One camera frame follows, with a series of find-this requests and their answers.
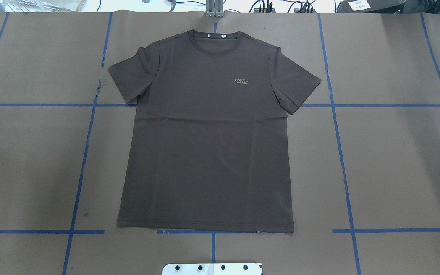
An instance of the shirt's left sleeve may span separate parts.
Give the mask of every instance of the shirt's left sleeve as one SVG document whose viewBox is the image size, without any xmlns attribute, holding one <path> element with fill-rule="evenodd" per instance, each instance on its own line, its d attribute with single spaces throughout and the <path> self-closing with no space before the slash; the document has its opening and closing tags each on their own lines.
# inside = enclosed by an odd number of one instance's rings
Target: shirt's left sleeve
<svg viewBox="0 0 440 275">
<path fill-rule="evenodd" d="M 293 115 L 320 84 L 320 78 L 293 62 L 276 47 L 269 58 L 269 77 L 281 108 Z"/>
</svg>

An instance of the white plastic part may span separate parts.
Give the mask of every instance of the white plastic part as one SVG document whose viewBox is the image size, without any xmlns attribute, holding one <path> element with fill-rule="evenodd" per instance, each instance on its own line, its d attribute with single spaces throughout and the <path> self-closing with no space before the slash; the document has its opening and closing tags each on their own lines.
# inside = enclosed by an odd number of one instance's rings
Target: white plastic part
<svg viewBox="0 0 440 275">
<path fill-rule="evenodd" d="M 260 263 L 167 264 L 162 275 L 262 275 Z"/>
</svg>

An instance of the shirt logo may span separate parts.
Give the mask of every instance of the shirt logo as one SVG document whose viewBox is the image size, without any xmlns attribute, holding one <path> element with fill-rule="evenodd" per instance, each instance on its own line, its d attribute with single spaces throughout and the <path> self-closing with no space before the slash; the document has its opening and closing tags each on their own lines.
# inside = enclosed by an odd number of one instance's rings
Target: shirt logo
<svg viewBox="0 0 440 275">
<path fill-rule="evenodd" d="M 235 81 L 237 84 L 247 84 L 247 83 L 250 82 L 249 79 L 239 79 L 239 78 L 234 79 L 234 81 Z"/>
</svg>

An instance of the white sticker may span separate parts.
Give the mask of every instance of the white sticker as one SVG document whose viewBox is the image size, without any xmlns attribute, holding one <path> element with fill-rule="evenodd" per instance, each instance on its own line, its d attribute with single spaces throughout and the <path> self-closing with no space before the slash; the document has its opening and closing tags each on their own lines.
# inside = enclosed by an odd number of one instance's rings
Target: white sticker
<svg viewBox="0 0 440 275">
<path fill-rule="evenodd" d="M 367 0 L 352 1 L 349 2 L 349 6 L 351 6 L 351 9 L 353 10 L 365 10 L 371 8 Z"/>
</svg>

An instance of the blue grid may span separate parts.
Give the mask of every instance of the blue grid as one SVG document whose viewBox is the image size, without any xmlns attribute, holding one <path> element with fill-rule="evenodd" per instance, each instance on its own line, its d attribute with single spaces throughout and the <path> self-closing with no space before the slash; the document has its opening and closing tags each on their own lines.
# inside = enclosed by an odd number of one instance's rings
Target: blue grid
<svg viewBox="0 0 440 275">
<path fill-rule="evenodd" d="M 5 19 L 3 21 L 3 24 L 1 26 L 0 30 L 0 39 L 3 35 L 7 20 L 9 17 L 9 13 L 6 13 Z M 106 32 L 106 39 L 105 39 L 105 45 L 103 47 L 103 58 L 101 60 L 101 68 L 104 68 L 105 64 L 105 56 L 106 56 L 106 50 L 108 47 L 108 39 L 110 36 L 110 29 L 112 25 L 112 17 L 113 12 L 110 13 L 109 19 L 108 19 L 108 29 Z M 435 70 L 438 74 L 438 78 L 440 81 L 440 70 L 437 64 L 437 61 L 435 60 L 434 52 L 432 50 L 432 46 L 428 37 L 427 28 L 425 24 L 425 20 L 423 17 L 423 13 L 420 14 L 421 17 L 421 23 L 422 28 L 424 31 L 425 39 L 429 48 L 429 52 L 432 58 L 432 61 L 435 66 Z M 384 108 L 384 107 L 405 107 L 405 108 L 440 108 L 440 104 L 336 104 L 333 97 L 333 91 L 332 91 L 332 84 L 330 82 L 330 75 L 329 75 L 329 69 L 328 69 L 328 61 L 327 61 L 327 51 L 325 49 L 325 41 L 324 41 L 324 34 L 323 34 L 323 27 L 322 27 L 322 18 L 320 14 L 318 14 L 318 23 L 319 23 L 319 30 L 320 30 L 320 38 L 322 42 L 322 50 L 323 50 L 323 56 L 324 56 L 324 63 L 325 63 L 325 71 L 327 74 L 327 82 L 328 82 L 328 88 L 330 90 L 330 104 L 304 104 L 303 107 L 327 107 L 332 109 L 332 116 L 335 126 L 335 134 L 337 139 L 337 147 L 339 151 L 339 158 L 341 163 L 341 168 L 344 176 L 344 186 L 345 186 L 345 195 L 346 195 L 346 204 L 348 209 L 348 216 L 349 216 L 349 229 L 333 229 L 332 233 L 340 234 L 340 233 L 349 233 L 351 234 L 351 238 L 353 241 L 353 251 L 354 251 L 354 259 L 356 264 L 356 273 L 358 275 L 361 275 L 361 268 L 359 263 L 359 256 L 358 256 L 358 245 L 356 241 L 356 234 L 360 233 L 440 233 L 440 228 L 354 228 L 354 222 L 353 222 L 353 214 L 351 210 L 351 199 L 349 196 L 349 188 L 347 183 L 347 177 L 346 177 L 346 169 L 344 165 L 344 155 L 341 145 L 341 138 L 339 134 L 339 127 L 337 123 L 337 114 L 336 114 L 336 108 L 340 107 L 351 107 L 351 108 L 358 108 L 358 107 L 372 107 L 372 108 Z M 214 32 L 216 32 L 217 29 L 217 23 L 214 23 Z M 81 165 L 81 173 L 78 183 L 78 189 L 76 192 L 76 199 L 73 209 L 73 215 L 72 215 L 72 221 L 70 225 L 69 230 L 0 230 L 0 234 L 58 234 L 58 235 L 68 235 L 68 245 L 66 249 L 66 256 L 63 263 L 63 270 L 62 274 L 65 275 L 67 271 L 68 261 L 70 257 L 70 250 L 72 245 L 72 237 L 75 234 L 78 235 L 101 235 L 105 233 L 105 230 L 75 230 L 75 222 L 76 222 L 76 216 L 77 216 L 77 209 L 79 206 L 79 199 L 81 195 L 81 188 L 82 188 L 82 182 L 84 178 L 84 168 L 87 161 L 87 152 L 89 150 L 89 139 L 91 137 L 91 129 L 93 126 L 94 121 L 94 115 L 96 112 L 97 107 L 136 107 L 137 104 L 127 104 L 127 103 L 98 103 L 98 96 L 101 88 L 101 79 L 98 80 L 98 87 L 96 89 L 96 96 L 94 97 L 93 103 L 0 103 L 0 106 L 4 107 L 92 107 L 91 112 L 91 119 L 89 121 L 89 128 L 87 131 L 87 139 L 86 139 L 86 145 L 84 148 L 84 156 L 82 159 L 82 165 Z M 243 232 L 232 232 L 232 231 L 211 231 L 211 230 L 157 230 L 157 234 L 166 235 L 166 234 L 211 234 L 211 255 L 212 255 L 212 262 L 216 262 L 216 252 L 215 252 L 215 239 L 216 234 L 245 234 L 245 233 L 257 233 L 254 231 L 243 231 Z"/>
</svg>

